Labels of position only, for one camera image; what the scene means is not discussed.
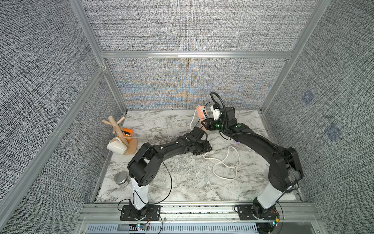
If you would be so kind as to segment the pink power strip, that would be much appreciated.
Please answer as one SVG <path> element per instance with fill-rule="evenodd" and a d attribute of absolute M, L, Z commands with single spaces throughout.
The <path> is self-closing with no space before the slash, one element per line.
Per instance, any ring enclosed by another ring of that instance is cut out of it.
<path fill-rule="evenodd" d="M 200 121 L 202 121 L 202 120 L 204 120 L 204 119 L 206 119 L 206 116 L 205 116 L 205 114 L 204 114 L 204 106 L 202 106 L 202 105 L 199 105 L 199 106 L 197 106 L 197 108 L 196 108 L 196 112 L 197 112 L 197 115 L 198 115 L 198 119 L 200 120 Z"/>

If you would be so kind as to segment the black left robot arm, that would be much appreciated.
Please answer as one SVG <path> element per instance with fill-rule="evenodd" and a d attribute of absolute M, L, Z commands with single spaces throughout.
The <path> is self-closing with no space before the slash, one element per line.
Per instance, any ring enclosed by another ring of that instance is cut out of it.
<path fill-rule="evenodd" d="M 148 206 L 149 184 L 155 179 L 160 166 L 166 160 L 187 153 L 203 155 L 212 150 L 207 133 L 194 127 L 191 132 L 162 145 L 144 143 L 128 163 L 129 176 L 132 183 L 132 197 L 129 205 L 137 212 L 144 213 Z"/>

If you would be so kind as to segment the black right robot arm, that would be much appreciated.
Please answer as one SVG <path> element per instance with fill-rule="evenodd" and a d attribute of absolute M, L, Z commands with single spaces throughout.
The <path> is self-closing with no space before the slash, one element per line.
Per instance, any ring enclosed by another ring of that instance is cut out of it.
<path fill-rule="evenodd" d="M 303 170 L 296 149 L 279 146 L 247 125 L 238 123 L 235 108 L 211 106 L 213 118 L 202 121 L 207 130 L 217 130 L 236 142 L 246 145 L 262 156 L 269 164 L 268 184 L 253 201 L 253 210 L 262 212 L 272 209 L 276 202 L 303 178 Z"/>

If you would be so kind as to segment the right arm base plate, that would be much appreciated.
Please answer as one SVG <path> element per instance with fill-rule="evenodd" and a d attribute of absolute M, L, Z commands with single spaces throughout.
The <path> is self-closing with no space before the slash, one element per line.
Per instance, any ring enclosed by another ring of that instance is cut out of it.
<path fill-rule="evenodd" d="M 260 205 L 237 205 L 234 210 L 240 220 L 279 220 L 280 215 L 275 206 L 264 209 Z"/>

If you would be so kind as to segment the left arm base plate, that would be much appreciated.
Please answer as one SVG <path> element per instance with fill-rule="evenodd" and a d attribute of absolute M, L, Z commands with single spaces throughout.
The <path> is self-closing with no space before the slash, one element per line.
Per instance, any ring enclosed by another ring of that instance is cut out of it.
<path fill-rule="evenodd" d="M 160 219 L 160 205 L 146 205 L 137 210 L 133 205 L 124 205 L 120 214 L 120 221 L 158 221 Z"/>

